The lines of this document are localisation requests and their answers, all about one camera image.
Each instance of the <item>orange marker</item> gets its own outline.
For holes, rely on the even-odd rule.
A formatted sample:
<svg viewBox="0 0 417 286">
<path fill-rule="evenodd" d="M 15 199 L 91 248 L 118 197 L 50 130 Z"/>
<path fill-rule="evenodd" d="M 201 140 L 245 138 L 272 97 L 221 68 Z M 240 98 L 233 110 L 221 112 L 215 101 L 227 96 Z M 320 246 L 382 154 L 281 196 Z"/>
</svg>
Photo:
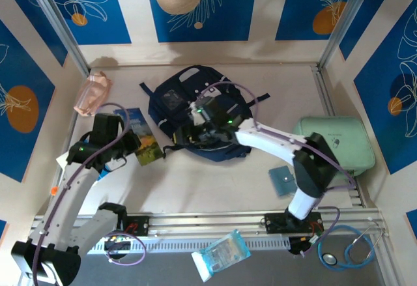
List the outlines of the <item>orange marker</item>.
<svg viewBox="0 0 417 286">
<path fill-rule="evenodd" d="M 53 188 L 51 188 L 51 195 L 55 196 L 58 192 L 58 186 L 54 186 Z"/>
</svg>

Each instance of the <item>navy blue backpack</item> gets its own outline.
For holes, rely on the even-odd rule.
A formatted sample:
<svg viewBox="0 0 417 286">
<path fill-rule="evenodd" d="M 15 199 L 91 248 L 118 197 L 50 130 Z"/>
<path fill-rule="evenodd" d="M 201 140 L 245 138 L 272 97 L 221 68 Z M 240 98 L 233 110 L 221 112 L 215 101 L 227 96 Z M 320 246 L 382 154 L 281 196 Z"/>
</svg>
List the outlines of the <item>navy blue backpack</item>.
<svg viewBox="0 0 417 286">
<path fill-rule="evenodd" d="M 219 81 L 230 80 L 211 67 L 190 66 L 163 82 L 154 92 L 144 83 L 141 83 L 140 86 L 150 97 L 149 115 L 161 131 L 172 139 L 177 128 L 192 122 L 187 111 L 190 104 L 197 100 L 201 91 L 206 89 L 207 86 Z M 207 91 L 204 96 L 216 97 L 218 105 L 232 117 L 237 115 L 252 117 L 250 107 L 254 105 L 254 101 L 246 103 L 240 91 L 234 85 L 217 85 Z M 268 97 L 269 94 L 265 94 L 258 97 L 258 101 Z M 165 146 L 164 155 L 167 149 L 179 150 L 182 148 L 184 147 L 180 145 Z M 187 146 L 185 148 L 215 162 L 245 157 L 251 150 L 247 146 L 224 143 L 220 140 L 209 146 Z"/>
</svg>

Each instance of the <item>stethoscope chest piece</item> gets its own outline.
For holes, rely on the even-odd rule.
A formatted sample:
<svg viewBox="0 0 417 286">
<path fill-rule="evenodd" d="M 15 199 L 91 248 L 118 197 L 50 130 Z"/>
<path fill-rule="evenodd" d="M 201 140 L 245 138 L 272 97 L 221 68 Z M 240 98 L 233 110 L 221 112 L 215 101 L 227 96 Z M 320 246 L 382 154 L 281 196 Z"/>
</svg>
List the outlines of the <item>stethoscope chest piece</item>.
<svg viewBox="0 0 417 286">
<path fill-rule="evenodd" d="M 338 260 L 336 259 L 336 257 L 332 255 L 331 253 L 324 253 L 322 257 L 323 257 L 323 261 L 327 263 L 328 265 L 337 265 L 338 263 Z"/>
</svg>

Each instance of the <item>white table surface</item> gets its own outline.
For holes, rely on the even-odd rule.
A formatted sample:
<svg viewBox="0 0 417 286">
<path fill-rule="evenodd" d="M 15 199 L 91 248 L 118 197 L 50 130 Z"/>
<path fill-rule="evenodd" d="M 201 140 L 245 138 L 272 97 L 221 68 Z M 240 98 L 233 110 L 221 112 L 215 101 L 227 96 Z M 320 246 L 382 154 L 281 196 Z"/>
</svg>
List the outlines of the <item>white table surface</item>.
<svg viewBox="0 0 417 286">
<path fill-rule="evenodd" d="M 213 67 L 232 81 L 247 86 L 257 96 L 266 92 L 271 95 L 259 106 L 259 122 L 265 125 L 292 132 L 301 117 L 324 115 L 311 68 L 307 65 Z M 104 70 L 114 82 L 108 102 L 126 108 L 139 107 L 160 146 L 172 145 L 147 114 L 149 97 L 139 83 L 144 81 L 153 90 L 182 69 L 180 66 L 144 66 Z M 92 117 L 78 117 L 72 144 L 92 126 Z M 80 214 L 94 214 L 105 201 L 124 204 L 129 213 L 284 209 L 291 198 L 279 198 L 268 176 L 269 169 L 283 165 L 287 163 L 260 150 L 252 150 L 245 159 L 221 163 L 180 150 L 144 167 L 130 155 L 122 169 L 107 175 L 91 188 Z M 352 207 L 347 190 L 328 192 L 321 205 Z"/>
</svg>

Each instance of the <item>green case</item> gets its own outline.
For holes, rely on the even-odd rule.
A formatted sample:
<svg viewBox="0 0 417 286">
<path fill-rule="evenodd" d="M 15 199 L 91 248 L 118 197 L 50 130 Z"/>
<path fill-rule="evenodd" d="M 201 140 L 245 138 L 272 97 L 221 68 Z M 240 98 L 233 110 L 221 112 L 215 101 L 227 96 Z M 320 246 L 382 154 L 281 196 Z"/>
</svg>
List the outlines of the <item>green case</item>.
<svg viewBox="0 0 417 286">
<path fill-rule="evenodd" d="M 305 117 L 301 119 L 294 134 L 310 136 L 321 134 L 340 166 L 357 176 L 375 165 L 375 155 L 364 125 L 354 117 Z"/>
</svg>

